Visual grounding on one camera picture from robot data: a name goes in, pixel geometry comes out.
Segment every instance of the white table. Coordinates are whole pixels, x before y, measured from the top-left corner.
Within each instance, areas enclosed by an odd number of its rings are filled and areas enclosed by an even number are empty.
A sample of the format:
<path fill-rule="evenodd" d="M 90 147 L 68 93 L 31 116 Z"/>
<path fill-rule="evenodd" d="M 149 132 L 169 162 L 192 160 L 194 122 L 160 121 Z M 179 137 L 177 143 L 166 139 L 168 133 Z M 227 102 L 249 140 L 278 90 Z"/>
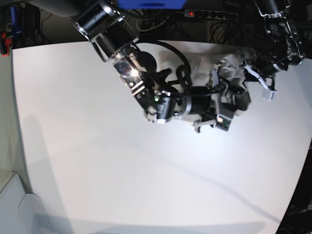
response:
<path fill-rule="evenodd" d="M 211 62 L 232 47 L 171 42 Z M 141 45 L 166 68 L 181 62 Z M 277 77 L 276 101 L 252 104 L 229 132 L 146 121 L 87 42 L 13 52 L 32 189 L 59 233 L 274 234 L 312 137 L 312 62 Z"/>

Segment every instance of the floor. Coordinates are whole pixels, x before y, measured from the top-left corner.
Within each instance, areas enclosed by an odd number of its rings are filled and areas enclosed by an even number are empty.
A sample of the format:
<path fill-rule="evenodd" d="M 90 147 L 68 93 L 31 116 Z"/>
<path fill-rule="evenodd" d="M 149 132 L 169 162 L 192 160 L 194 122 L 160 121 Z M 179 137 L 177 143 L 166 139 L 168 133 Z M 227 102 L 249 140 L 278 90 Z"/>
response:
<path fill-rule="evenodd" d="M 0 57 L 0 71 L 0 188 L 17 172 L 25 191 L 31 193 L 17 118 L 11 56 Z"/>

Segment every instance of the red object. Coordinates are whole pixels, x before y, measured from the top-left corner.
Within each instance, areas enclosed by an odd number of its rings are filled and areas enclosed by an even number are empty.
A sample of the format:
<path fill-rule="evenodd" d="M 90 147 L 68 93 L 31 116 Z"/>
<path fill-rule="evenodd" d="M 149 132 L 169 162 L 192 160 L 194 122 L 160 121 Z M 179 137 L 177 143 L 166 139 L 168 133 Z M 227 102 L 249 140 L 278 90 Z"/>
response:
<path fill-rule="evenodd" d="M 8 49 L 8 53 L 2 55 L 2 57 L 8 57 L 10 55 L 10 47 L 12 46 L 12 39 L 5 39 L 5 46 Z"/>

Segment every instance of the power strip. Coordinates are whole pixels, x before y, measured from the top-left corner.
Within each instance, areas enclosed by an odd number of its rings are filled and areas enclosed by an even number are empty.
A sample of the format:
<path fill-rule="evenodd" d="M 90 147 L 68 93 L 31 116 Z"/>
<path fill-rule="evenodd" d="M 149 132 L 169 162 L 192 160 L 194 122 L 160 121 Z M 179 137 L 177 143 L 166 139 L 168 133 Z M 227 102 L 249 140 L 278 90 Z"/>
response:
<path fill-rule="evenodd" d="M 230 13 L 230 12 L 224 12 L 224 11 L 186 9 L 184 10 L 184 17 L 195 18 L 195 19 L 238 21 L 238 13 Z"/>

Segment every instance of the blue robot part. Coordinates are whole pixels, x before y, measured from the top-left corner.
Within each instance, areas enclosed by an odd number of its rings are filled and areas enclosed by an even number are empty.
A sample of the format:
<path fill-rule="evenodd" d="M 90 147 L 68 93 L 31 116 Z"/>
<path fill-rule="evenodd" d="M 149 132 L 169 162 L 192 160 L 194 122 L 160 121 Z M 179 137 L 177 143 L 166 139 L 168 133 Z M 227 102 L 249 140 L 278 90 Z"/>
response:
<path fill-rule="evenodd" d="M 119 0 L 123 9 L 181 9 L 186 0 Z"/>
<path fill-rule="evenodd" d="M 12 18 L 12 32 L 13 37 L 16 37 L 18 34 L 23 32 L 22 27 L 19 25 L 18 21 L 18 9 L 16 6 L 11 6 L 11 18 Z"/>

